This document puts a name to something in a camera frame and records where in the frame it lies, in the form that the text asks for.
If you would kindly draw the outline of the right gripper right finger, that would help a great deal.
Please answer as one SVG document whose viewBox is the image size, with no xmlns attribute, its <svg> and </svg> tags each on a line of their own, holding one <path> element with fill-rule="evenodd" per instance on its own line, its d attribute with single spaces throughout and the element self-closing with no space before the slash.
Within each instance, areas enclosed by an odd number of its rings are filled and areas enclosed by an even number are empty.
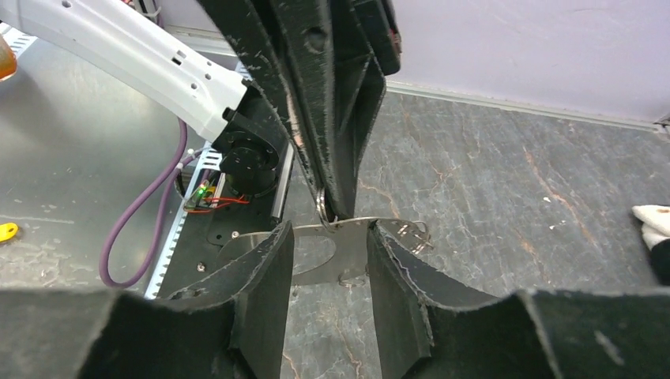
<svg viewBox="0 0 670 379">
<path fill-rule="evenodd" d="M 367 260 L 384 378 L 666 378 L 669 291 L 501 298 L 420 260 L 380 223 Z"/>
</svg>

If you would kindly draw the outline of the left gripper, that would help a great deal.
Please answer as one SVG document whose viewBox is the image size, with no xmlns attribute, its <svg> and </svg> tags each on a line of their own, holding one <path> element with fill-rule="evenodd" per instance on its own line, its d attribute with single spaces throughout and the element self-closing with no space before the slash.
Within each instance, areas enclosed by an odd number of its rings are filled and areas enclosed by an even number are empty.
<svg viewBox="0 0 670 379">
<path fill-rule="evenodd" d="M 385 89 L 378 64 L 385 76 L 401 68 L 393 2 L 200 6 L 280 119 L 313 196 L 337 218 L 353 217 L 359 166 Z"/>
</svg>

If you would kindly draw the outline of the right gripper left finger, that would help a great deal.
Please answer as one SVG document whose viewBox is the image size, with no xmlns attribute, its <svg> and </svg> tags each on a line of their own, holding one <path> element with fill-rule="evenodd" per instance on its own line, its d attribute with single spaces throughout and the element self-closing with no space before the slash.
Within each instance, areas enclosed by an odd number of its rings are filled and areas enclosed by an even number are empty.
<svg viewBox="0 0 670 379">
<path fill-rule="evenodd" d="M 294 233 L 165 299 L 129 291 L 1 293 L 4 378 L 278 378 Z"/>
</svg>

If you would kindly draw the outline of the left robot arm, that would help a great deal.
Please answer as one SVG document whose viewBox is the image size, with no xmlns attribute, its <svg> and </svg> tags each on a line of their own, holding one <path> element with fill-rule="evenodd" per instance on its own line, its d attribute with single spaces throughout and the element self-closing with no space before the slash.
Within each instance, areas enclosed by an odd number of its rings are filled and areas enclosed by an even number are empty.
<svg viewBox="0 0 670 379">
<path fill-rule="evenodd" d="M 264 99 L 326 220 L 349 219 L 386 77 L 401 68 L 390 1 L 203 1 L 251 76 L 189 48 L 120 1 L 4 1 L 8 25 L 61 47 L 220 146 L 225 111 Z"/>
</svg>

